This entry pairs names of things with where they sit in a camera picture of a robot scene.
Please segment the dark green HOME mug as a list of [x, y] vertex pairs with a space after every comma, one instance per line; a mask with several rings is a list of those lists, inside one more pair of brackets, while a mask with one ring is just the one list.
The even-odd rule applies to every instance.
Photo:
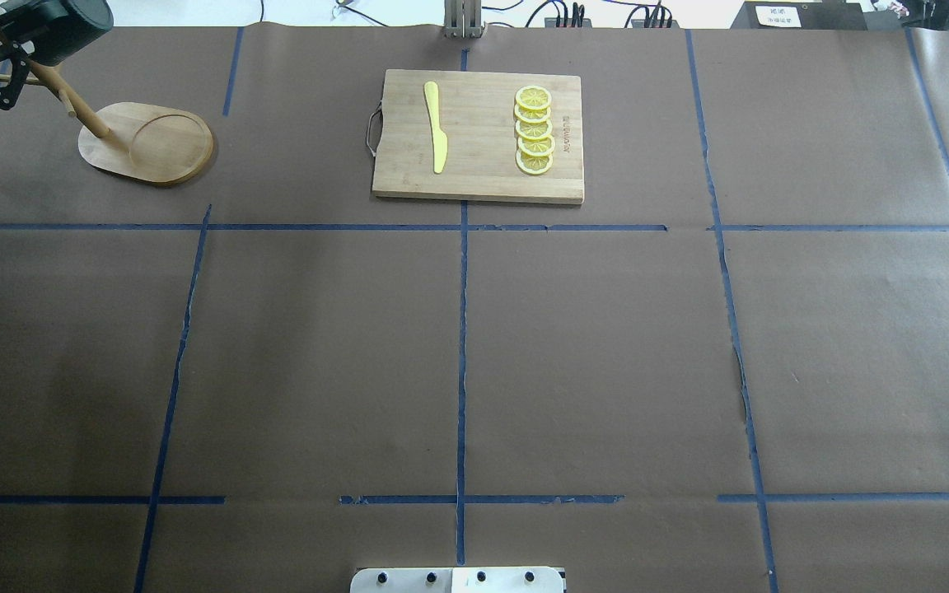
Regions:
[[106, 1], [5, 1], [0, 27], [35, 63], [53, 67], [109, 33]]

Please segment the yellow plastic knife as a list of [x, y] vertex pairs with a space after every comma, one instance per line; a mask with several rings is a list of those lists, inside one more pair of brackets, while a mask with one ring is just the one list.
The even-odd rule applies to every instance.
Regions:
[[440, 87], [433, 80], [424, 83], [424, 98], [432, 131], [432, 171], [441, 174], [448, 158], [448, 136], [442, 128]]

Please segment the bamboo cutting board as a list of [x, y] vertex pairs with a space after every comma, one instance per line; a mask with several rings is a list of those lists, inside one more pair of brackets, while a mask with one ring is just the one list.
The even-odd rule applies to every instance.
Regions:
[[[440, 87], [448, 158], [432, 171], [432, 131], [424, 83]], [[517, 169], [515, 93], [537, 84], [551, 93], [556, 142], [549, 172]], [[381, 137], [372, 192], [378, 198], [491, 200], [581, 205], [585, 198], [582, 82], [527, 72], [388, 70], [381, 94]]]

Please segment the lemon slice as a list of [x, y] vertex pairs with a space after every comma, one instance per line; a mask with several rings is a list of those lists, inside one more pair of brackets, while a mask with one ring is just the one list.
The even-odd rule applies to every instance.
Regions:
[[515, 122], [515, 132], [518, 138], [524, 140], [543, 140], [553, 136], [554, 126], [550, 120], [539, 121], [539, 123], [530, 123], [530, 121], [517, 120]]
[[528, 157], [547, 157], [551, 156], [556, 149], [556, 142], [554, 141], [553, 136], [546, 136], [546, 138], [524, 138], [523, 136], [517, 136], [517, 150], [524, 156]]
[[545, 111], [551, 106], [551, 93], [543, 86], [530, 84], [520, 87], [513, 97], [516, 106], [525, 111]]
[[527, 109], [523, 105], [514, 105], [513, 116], [516, 117], [516, 121], [518, 123], [525, 123], [525, 124], [549, 123], [550, 118], [551, 118], [551, 109], [549, 106], [546, 106], [546, 108], [544, 109], [533, 110], [533, 109]]
[[528, 175], [541, 175], [549, 172], [554, 164], [554, 155], [531, 155], [521, 149], [516, 150], [517, 169]]

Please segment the black power strip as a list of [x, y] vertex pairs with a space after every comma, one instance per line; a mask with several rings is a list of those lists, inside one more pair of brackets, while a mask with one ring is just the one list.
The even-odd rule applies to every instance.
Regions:
[[670, 30], [680, 23], [664, 1], [549, 1], [545, 27]]

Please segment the black box with label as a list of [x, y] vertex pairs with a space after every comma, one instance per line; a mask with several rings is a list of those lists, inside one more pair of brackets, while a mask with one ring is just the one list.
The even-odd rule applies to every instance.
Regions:
[[867, 30], [867, 22], [857, 2], [746, 1], [730, 29]]

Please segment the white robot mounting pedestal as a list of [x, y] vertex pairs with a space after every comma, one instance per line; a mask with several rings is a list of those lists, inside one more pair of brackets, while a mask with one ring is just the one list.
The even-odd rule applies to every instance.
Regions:
[[350, 592], [566, 592], [564, 570], [547, 566], [369, 567]]

